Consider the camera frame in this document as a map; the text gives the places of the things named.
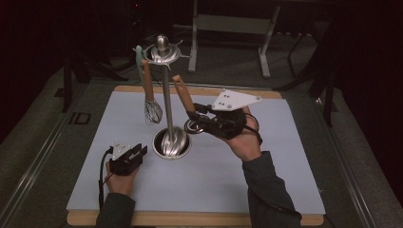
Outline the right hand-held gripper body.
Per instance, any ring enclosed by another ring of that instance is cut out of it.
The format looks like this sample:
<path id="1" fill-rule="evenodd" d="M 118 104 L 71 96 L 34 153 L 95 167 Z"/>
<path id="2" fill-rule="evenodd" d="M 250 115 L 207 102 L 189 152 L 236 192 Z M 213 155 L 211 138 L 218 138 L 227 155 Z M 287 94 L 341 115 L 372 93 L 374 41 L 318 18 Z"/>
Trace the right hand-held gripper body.
<path id="1" fill-rule="evenodd" d="M 260 101 L 258 95 L 224 89 L 214 103 L 206 107 L 214 117 L 202 121 L 203 131 L 226 140 L 237 137 L 246 126 L 246 114 L 242 109 Z"/>

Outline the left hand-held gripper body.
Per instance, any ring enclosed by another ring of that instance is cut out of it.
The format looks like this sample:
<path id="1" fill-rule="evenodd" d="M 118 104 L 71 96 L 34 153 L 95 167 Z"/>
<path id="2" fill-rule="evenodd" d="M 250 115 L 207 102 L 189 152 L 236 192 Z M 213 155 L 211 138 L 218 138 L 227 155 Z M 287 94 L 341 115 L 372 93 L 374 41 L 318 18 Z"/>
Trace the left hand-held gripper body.
<path id="1" fill-rule="evenodd" d="M 138 154 L 132 154 L 133 147 L 133 145 L 115 141 L 112 146 L 112 158 L 109 160 L 110 171 L 113 174 L 128 176 L 140 166 L 141 160 L 138 159 Z"/>

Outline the wooden handle mesh strainer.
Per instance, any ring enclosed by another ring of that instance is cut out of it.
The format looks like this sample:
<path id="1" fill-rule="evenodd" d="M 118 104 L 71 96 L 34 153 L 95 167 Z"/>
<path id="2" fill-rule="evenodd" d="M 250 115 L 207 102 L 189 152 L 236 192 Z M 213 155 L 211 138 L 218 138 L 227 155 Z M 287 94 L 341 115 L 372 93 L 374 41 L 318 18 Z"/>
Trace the wooden handle mesh strainer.
<path id="1" fill-rule="evenodd" d="M 196 122 L 196 118 L 198 117 L 196 107 L 191 99 L 191 96 L 188 92 L 188 89 L 182 80 L 180 75 L 176 75 L 172 77 L 174 86 L 176 88 L 177 94 L 180 97 L 183 108 L 186 111 L 189 119 L 184 124 L 184 130 L 189 134 L 200 134 L 202 133 L 202 128 Z"/>

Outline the steel utensil rack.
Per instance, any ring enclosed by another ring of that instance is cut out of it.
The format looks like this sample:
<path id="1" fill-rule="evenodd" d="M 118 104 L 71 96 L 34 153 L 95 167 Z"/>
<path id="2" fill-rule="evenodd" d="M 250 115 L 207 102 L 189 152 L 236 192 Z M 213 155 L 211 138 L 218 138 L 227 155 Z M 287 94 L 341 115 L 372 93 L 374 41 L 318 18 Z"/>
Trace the steel utensil rack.
<path id="1" fill-rule="evenodd" d="M 163 86 L 163 115 L 165 115 L 166 128 L 161 129 L 153 139 L 155 153 L 166 160 L 177 160 L 183 157 L 190 148 L 190 137 L 180 127 L 173 123 L 173 114 L 170 96 L 169 73 L 170 65 L 182 57 L 179 44 L 171 44 L 168 38 L 160 34 L 155 38 L 154 44 L 144 51 L 143 59 L 151 65 L 160 66 Z"/>

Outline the wooden handle wire whisk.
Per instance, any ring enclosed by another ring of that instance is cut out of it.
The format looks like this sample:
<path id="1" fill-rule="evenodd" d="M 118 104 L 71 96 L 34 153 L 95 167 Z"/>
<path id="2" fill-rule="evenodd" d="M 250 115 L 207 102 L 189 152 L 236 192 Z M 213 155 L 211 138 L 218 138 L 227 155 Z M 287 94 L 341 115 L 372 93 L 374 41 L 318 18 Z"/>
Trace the wooden handle wire whisk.
<path id="1" fill-rule="evenodd" d="M 163 111 L 155 100 L 153 85 L 152 85 L 152 75 L 149 68 L 149 64 L 146 59 L 142 59 L 143 64 L 143 76 L 144 76 L 144 115 L 147 124 L 159 124 L 163 117 Z"/>

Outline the pale green utensil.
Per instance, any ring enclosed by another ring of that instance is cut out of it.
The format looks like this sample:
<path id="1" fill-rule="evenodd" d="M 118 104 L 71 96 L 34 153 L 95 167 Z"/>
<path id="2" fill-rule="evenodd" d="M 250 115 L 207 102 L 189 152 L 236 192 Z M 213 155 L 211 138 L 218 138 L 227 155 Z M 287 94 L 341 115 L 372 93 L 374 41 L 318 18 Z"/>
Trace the pale green utensil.
<path id="1" fill-rule="evenodd" d="M 137 70 L 138 70 L 138 74 L 139 74 L 139 79 L 141 84 L 144 83 L 144 76 L 143 76 L 143 63 L 142 63 L 142 59 L 143 59 L 143 48 L 141 46 L 136 46 L 134 48 L 135 52 L 136 52 L 136 65 L 137 65 Z"/>

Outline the person's left hand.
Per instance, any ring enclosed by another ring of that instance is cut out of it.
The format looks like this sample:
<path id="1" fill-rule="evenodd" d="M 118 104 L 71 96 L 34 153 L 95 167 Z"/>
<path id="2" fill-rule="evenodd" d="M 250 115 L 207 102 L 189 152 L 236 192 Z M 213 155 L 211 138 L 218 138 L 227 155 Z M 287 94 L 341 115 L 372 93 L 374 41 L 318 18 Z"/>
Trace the person's left hand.
<path id="1" fill-rule="evenodd" d="M 131 196 L 134 190 L 134 180 L 139 169 L 135 169 L 128 176 L 115 175 L 110 171 L 109 162 L 106 163 L 106 178 L 105 182 L 110 193 L 117 193 L 126 196 Z"/>

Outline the person's right hand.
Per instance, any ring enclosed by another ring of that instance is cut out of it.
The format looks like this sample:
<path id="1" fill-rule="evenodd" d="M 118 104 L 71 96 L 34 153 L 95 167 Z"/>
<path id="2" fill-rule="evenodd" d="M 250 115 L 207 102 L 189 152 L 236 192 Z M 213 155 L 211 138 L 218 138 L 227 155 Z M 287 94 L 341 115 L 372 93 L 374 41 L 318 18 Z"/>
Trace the person's right hand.
<path id="1" fill-rule="evenodd" d="M 259 137 L 256 134 L 258 122 L 252 117 L 248 106 L 242 111 L 245 113 L 246 128 L 240 135 L 225 142 L 239 159 L 249 162 L 261 156 Z"/>

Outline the grey metal shelf stand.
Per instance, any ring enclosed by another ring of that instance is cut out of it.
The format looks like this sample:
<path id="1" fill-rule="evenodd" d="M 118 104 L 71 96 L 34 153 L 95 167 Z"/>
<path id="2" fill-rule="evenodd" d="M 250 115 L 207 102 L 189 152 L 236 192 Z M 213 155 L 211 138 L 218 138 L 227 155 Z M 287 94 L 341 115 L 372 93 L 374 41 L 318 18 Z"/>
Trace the grey metal shelf stand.
<path id="1" fill-rule="evenodd" d="M 270 19 L 233 17 L 223 15 L 199 14 L 198 0 L 193 0 L 192 13 L 192 43 L 190 49 L 190 59 L 188 71 L 195 73 L 197 69 L 198 57 L 198 31 L 221 31 L 233 33 L 247 33 L 263 35 L 264 43 L 258 48 L 259 64 L 263 78 L 270 78 L 271 72 L 267 60 L 266 52 L 274 34 L 275 25 L 278 20 L 280 5 L 274 7 Z"/>

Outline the black metal stand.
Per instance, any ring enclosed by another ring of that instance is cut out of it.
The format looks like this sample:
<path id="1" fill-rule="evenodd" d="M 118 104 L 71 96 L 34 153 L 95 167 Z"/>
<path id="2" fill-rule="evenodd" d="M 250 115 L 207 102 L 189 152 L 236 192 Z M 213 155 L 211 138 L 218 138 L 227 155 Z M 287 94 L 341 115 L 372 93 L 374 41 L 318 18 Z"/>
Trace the black metal stand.
<path id="1" fill-rule="evenodd" d="M 103 66 L 79 50 L 67 50 L 63 62 L 63 112 L 67 112 L 72 104 L 72 75 L 75 75 L 79 83 L 87 84 L 91 80 L 88 69 L 94 68 L 101 74 L 115 81 L 126 81 L 126 78 L 119 76 L 112 69 Z"/>
<path id="2" fill-rule="evenodd" d="M 292 63 L 292 53 L 302 40 L 302 36 L 297 39 L 297 42 L 287 55 L 287 63 L 295 80 L 286 85 L 274 87 L 273 90 L 287 91 L 312 80 L 313 82 L 308 89 L 308 94 L 311 98 L 315 98 L 317 102 L 323 105 L 324 120 L 326 124 L 332 127 L 336 69 L 333 66 L 333 60 L 328 55 L 326 45 L 322 43 L 329 25 L 329 22 L 318 21 L 313 22 L 311 26 L 308 27 L 308 31 L 317 42 L 317 47 L 306 66 L 299 73 L 295 72 Z"/>

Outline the metal floor rail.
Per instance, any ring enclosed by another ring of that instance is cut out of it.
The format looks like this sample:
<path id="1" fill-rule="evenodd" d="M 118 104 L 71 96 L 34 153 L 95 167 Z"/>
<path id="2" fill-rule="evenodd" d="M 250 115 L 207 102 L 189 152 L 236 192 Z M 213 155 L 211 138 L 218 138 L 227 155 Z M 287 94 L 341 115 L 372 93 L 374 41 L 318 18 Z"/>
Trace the metal floor rail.
<path id="1" fill-rule="evenodd" d="M 317 98 L 315 103 L 323 113 L 337 165 L 360 222 L 363 228 L 377 228 L 371 183 L 372 176 L 375 181 L 382 181 L 383 174 L 372 149 L 341 97 L 334 97 L 334 101 L 328 104 Z"/>
<path id="2" fill-rule="evenodd" d="M 246 90 L 259 90 L 259 91 L 275 91 L 272 87 L 259 87 L 259 86 L 240 86 L 240 85 L 208 85 L 208 84 L 186 84 L 187 87 L 201 87 L 201 88 L 233 88 L 233 89 L 246 89 Z"/>
<path id="3" fill-rule="evenodd" d="M 67 109 L 60 113 L 60 117 L 52 126 L 46 140 L 41 145 L 41 148 L 38 150 L 32 162 L 27 166 L 27 169 L 10 195 L 10 198 L 0 211 L 0 228 L 8 228 L 12 224 L 16 212 L 21 207 L 25 198 L 29 194 L 31 187 L 37 180 L 46 160 L 57 143 L 64 126 L 67 124 L 67 120 L 72 116 L 72 109 L 83 96 L 86 88 L 87 85 L 77 86 L 75 90 L 76 94 L 73 96 L 71 104 L 67 106 Z"/>

